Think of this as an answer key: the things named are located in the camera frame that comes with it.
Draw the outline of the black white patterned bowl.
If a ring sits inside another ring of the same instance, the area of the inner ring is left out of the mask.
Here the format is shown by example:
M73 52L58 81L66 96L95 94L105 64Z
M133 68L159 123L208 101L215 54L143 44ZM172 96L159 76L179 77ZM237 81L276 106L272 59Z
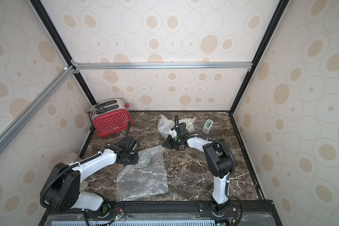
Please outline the black white patterned bowl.
M136 168L146 168L151 164L151 161L152 155L150 153L140 153L138 156L138 163L136 164Z

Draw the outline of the bubble wrap sheet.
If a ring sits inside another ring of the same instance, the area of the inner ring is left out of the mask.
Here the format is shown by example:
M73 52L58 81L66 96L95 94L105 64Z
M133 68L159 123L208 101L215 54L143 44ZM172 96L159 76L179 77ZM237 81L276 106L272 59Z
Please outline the bubble wrap sheet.
M195 132L195 125L194 122L196 121L197 117L194 118L184 118L183 122L186 124L186 129L188 130L189 134Z
M170 135L171 128L175 126L173 120L169 120L166 116L160 115L160 119L157 125L157 131L160 135L166 139Z
M151 164L142 169L136 165L127 165L117 176L116 201L132 201L167 193L168 181L161 145L148 148L140 153L152 155Z

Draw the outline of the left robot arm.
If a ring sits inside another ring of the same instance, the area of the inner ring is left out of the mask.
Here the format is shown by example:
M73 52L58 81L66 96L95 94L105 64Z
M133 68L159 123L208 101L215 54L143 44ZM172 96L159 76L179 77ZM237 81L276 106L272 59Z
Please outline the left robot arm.
M95 211L100 216L109 212L109 201L102 195L81 191L81 183L97 171L113 164L135 165L139 154L137 141L124 137L119 143L108 145L84 160L57 164L40 192L40 204L64 212L71 209Z

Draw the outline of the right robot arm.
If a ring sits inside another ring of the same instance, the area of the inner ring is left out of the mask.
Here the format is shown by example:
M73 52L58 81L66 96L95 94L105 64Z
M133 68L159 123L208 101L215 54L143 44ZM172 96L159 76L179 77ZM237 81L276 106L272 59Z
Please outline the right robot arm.
M228 187L236 168L236 159L226 141L223 138L212 139L197 134L190 135L184 122L175 121L163 147L176 151L189 147L204 153L208 169L214 176L211 208L215 215L223 215L230 205Z

